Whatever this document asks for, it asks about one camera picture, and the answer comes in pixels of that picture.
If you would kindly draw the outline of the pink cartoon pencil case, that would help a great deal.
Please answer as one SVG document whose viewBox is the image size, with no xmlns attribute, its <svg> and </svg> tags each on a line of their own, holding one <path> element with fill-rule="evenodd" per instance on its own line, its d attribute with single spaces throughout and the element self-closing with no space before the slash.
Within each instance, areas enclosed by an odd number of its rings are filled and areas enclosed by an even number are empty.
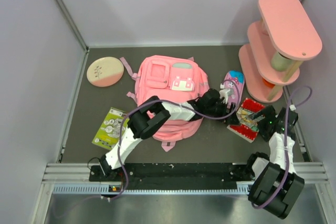
<svg viewBox="0 0 336 224">
<path fill-rule="evenodd" d="M 234 84 L 234 86 L 235 86 L 235 88 L 237 90 L 237 94 L 238 94 L 237 103 L 233 103 L 233 104 L 235 104 L 236 106 L 239 106 L 241 98 L 242 98 L 242 93 L 243 93 L 244 85 L 245 85 L 245 77 L 244 77 L 244 75 L 241 72 L 235 71 L 235 70 L 231 70 L 231 71 L 229 71 L 226 74 L 226 76 L 225 76 L 225 78 L 224 78 L 224 80 L 223 80 L 222 83 L 229 82 L 229 81 Z"/>
</svg>

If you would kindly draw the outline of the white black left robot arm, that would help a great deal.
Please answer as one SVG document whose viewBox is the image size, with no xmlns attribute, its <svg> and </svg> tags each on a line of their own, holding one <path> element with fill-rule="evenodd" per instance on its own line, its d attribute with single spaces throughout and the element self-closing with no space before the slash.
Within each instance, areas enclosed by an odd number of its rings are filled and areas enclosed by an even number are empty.
<svg viewBox="0 0 336 224">
<path fill-rule="evenodd" d="M 142 140 L 151 138 L 168 120 L 194 122 L 207 118 L 224 121 L 237 108 L 236 103 L 228 102 L 228 96 L 221 96 L 215 89 L 209 89 L 201 97 L 180 103 L 162 100 L 156 95 L 150 97 L 126 115 L 129 121 L 118 143 L 99 159 L 102 176 L 107 180 L 116 179 L 119 168 L 125 164 L 135 147 Z"/>
</svg>

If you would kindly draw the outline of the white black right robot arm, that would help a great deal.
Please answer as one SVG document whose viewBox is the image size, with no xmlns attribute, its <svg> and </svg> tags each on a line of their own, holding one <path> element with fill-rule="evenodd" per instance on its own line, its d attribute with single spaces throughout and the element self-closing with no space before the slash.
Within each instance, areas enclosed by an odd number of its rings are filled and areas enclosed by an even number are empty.
<svg viewBox="0 0 336 224">
<path fill-rule="evenodd" d="M 255 180 L 248 195 L 253 207 L 268 211 L 285 219 L 292 210 L 305 181 L 298 176 L 293 165 L 293 147 L 296 143 L 294 126 L 298 114 L 282 108 L 276 113 L 269 105 L 250 115 L 258 119 L 257 127 L 261 137 L 269 144 L 270 155 L 252 154 L 245 166 L 245 174 Z"/>
</svg>

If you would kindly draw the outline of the pink student backpack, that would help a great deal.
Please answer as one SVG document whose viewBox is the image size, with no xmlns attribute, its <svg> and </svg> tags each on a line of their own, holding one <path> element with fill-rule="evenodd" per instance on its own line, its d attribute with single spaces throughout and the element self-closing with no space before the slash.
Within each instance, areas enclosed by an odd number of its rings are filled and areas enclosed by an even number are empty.
<svg viewBox="0 0 336 224">
<path fill-rule="evenodd" d="M 152 96 L 175 103 L 187 102 L 201 97 L 209 89 L 208 76 L 193 58 L 181 59 L 154 55 L 143 60 L 137 73 L 133 72 L 125 58 L 120 58 L 127 72 L 135 80 L 134 93 L 129 92 L 137 105 Z M 161 141 L 168 152 L 175 142 L 191 137 L 196 133 L 202 119 L 187 122 L 168 120 L 153 136 Z"/>
</svg>

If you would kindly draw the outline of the red colourful picture book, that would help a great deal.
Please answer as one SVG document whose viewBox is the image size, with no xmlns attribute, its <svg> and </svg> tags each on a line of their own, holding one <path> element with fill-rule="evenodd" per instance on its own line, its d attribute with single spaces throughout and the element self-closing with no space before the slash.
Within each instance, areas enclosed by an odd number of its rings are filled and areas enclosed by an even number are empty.
<svg viewBox="0 0 336 224">
<path fill-rule="evenodd" d="M 258 103 L 257 101 L 246 98 L 236 112 L 239 124 L 228 125 L 227 129 L 245 139 L 246 141 L 252 143 L 259 133 L 257 123 L 265 117 L 261 115 L 256 119 L 251 119 L 250 116 L 264 108 L 265 106 Z"/>
</svg>

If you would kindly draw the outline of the green thin booklet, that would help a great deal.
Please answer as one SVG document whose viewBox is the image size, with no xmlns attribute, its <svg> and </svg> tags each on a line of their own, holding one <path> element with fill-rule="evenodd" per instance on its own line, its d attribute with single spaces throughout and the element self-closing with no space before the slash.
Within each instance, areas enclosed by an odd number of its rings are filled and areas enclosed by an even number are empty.
<svg viewBox="0 0 336 224">
<path fill-rule="evenodd" d="M 120 129 L 124 133 L 128 120 L 122 124 L 126 113 L 111 107 L 97 133 L 92 144 L 107 150 L 111 150 L 119 141 Z"/>
</svg>

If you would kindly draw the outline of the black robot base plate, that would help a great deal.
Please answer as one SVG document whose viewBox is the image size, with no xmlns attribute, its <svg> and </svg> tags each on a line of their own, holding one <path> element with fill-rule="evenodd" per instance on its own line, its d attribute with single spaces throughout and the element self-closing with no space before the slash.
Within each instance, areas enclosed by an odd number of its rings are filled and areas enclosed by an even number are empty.
<svg viewBox="0 0 336 224">
<path fill-rule="evenodd" d="M 246 164 L 233 163 L 126 163 L 128 190 L 236 189 L 237 182 L 253 181 Z"/>
</svg>

